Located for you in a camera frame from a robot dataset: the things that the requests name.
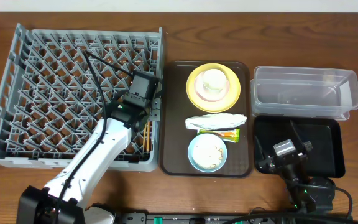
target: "gray plastic dish rack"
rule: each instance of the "gray plastic dish rack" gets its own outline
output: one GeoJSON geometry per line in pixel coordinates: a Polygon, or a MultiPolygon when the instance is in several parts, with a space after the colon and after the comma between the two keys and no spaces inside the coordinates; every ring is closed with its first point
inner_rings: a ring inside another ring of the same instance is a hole
{"type": "MultiPolygon", "coordinates": [[[[0,86],[0,165],[50,169],[67,166],[101,117],[101,95],[81,49],[128,72],[163,72],[163,36],[153,32],[32,30],[18,24],[0,86]]],[[[109,103],[131,78],[90,58],[109,103]]],[[[160,98],[152,102],[151,148],[143,131],[110,170],[157,167],[160,98]]]]}

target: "wooden chopstick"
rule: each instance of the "wooden chopstick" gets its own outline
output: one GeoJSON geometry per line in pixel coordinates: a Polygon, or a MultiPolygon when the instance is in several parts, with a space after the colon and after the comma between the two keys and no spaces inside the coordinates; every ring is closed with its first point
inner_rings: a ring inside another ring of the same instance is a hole
{"type": "Polygon", "coordinates": [[[146,147],[146,127],[147,125],[144,126],[144,130],[143,130],[143,151],[146,147]]]}
{"type": "Polygon", "coordinates": [[[150,149],[150,121],[147,122],[147,147],[146,147],[146,152],[149,152],[150,149]]]}

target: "rice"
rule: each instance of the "rice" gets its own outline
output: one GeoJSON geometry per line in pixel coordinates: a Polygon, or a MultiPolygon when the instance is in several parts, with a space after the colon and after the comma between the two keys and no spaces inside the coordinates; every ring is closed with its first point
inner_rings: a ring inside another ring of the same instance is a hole
{"type": "Polygon", "coordinates": [[[193,149],[193,160],[202,169],[217,168],[222,162],[223,150],[212,144],[196,144],[193,149]]]}

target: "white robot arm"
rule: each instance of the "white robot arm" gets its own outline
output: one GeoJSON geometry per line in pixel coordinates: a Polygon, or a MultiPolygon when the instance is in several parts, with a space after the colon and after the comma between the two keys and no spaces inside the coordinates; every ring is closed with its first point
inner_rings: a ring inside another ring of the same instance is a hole
{"type": "MultiPolygon", "coordinates": [[[[72,162],[45,185],[45,187],[49,189],[50,195],[59,197],[63,185],[72,170],[96,143],[97,138],[99,138],[103,122],[103,119],[99,120],[92,136],[74,157],[72,162]]],[[[73,198],[77,200],[77,206],[85,208],[92,195],[93,189],[96,187],[100,178],[102,178],[103,174],[107,171],[107,168],[118,154],[130,143],[131,128],[126,128],[121,121],[108,118],[103,141],[97,146],[74,175],[69,188],[64,194],[63,200],[69,201],[69,199],[73,198]]]]}

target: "black tray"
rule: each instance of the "black tray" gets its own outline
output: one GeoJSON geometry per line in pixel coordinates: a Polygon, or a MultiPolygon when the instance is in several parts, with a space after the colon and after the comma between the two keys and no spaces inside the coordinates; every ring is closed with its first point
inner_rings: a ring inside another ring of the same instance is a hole
{"type": "MultiPolygon", "coordinates": [[[[258,116],[254,121],[255,164],[266,155],[275,155],[273,146],[291,139],[295,147],[301,147],[290,121],[293,121],[303,141],[310,141],[313,150],[305,164],[306,173],[313,177],[343,177],[345,163],[342,151],[341,128],[333,119],[291,118],[258,116]]],[[[269,172],[256,166],[263,173],[269,172]]]]}
{"type": "Polygon", "coordinates": [[[239,77],[241,95],[237,103],[225,111],[232,114],[250,115],[249,71],[240,62],[197,62],[176,61],[164,68],[166,92],[163,97],[162,136],[160,146],[160,167],[169,175],[203,176],[203,177],[245,177],[253,170],[253,150],[249,139],[250,123],[239,126],[240,139],[238,143],[225,142],[227,160],[222,168],[213,173],[196,170],[187,156],[189,143],[196,137],[195,130],[185,127],[186,118],[208,114],[194,106],[186,93],[186,81],[190,73],[198,66],[206,63],[220,63],[229,67],[239,77]]]}

